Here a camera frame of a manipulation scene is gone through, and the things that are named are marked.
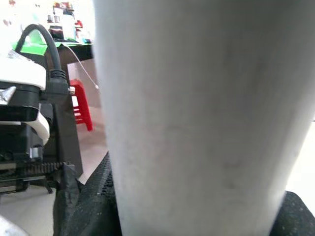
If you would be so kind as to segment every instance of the white floor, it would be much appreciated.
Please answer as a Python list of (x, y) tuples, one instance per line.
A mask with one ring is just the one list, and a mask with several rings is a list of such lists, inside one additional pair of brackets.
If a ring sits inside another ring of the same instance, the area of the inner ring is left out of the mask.
[[(100, 109), (91, 108), (95, 131), (77, 126), (85, 182), (107, 152)], [(299, 158), (292, 170), (287, 190), (297, 193), (315, 214), (315, 123), (312, 123)], [(53, 234), (52, 209), (54, 194), (43, 187), (31, 186), (26, 192), (5, 195), (1, 199), (0, 214), (30, 233), (31, 236)]]

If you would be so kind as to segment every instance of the green surface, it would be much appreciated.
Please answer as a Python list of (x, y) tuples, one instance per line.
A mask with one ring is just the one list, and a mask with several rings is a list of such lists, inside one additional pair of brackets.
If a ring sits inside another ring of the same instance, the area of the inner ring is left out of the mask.
[[(15, 49), (17, 42), (12, 44), (12, 48)], [(78, 44), (78, 43), (60, 43), (55, 42), (56, 47), (59, 47), (61, 45), (66, 46), (77, 46), (77, 45), (84, 45), (84, 44)], [(47, 50), (46, 44), (39, 44), (39, 43), (24, 43), (21, 52), (22, 53), (29, 53), (29, 54), (36, 54), (43, 56)]]

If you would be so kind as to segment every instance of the black machine part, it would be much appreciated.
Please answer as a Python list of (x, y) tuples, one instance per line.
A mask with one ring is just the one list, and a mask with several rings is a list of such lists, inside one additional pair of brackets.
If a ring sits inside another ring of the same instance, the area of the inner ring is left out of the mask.
[(43, 141), (29, 125), (0, 125), (0, 140), (0, 170), (8, 163), (42, 159)]
[(0, 105), (0, 121), (36, 120), (39, 107), (40, 89), (32, 85), (0, 82), (0, 89), (16, 87), (7, 105)]

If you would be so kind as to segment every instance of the white machine part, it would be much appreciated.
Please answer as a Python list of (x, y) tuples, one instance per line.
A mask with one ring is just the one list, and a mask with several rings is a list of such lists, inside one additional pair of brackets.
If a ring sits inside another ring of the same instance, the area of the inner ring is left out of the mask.
[(13, 58), (0, 57), (0, 81), (33, 85), (40, 90), (46, 89), (46, 70), (39, 64), (15, 53), (10, 52)]
[[(2, 66), (1, 82), (32, 85), (40, 88), (41, 91), (46, 89), (46, 70), (41, 65), (34, 63), (15, 51), (10, 51), (8, 57), (1, 56), (0, 64)], [(15, 87), (10, 87), (7, 90), (11, 90), (14, 93)], [(44, 145), (48, 142), (50, 137), (49, 124), (40, 111), (36, 120), (25, 123), (37, 132)], [(17, 122), (0, 121), (0, 124), (17, 124)]]

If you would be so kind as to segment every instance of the black connector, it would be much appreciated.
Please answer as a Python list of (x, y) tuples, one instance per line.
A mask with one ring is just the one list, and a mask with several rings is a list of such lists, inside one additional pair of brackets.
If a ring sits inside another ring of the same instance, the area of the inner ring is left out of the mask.
[(41, 102), (62, 104), (69, 95), (69, 84), (63, 70), (50, 71), (50, 78), (46, 83), (46, 90), (41, 92)]

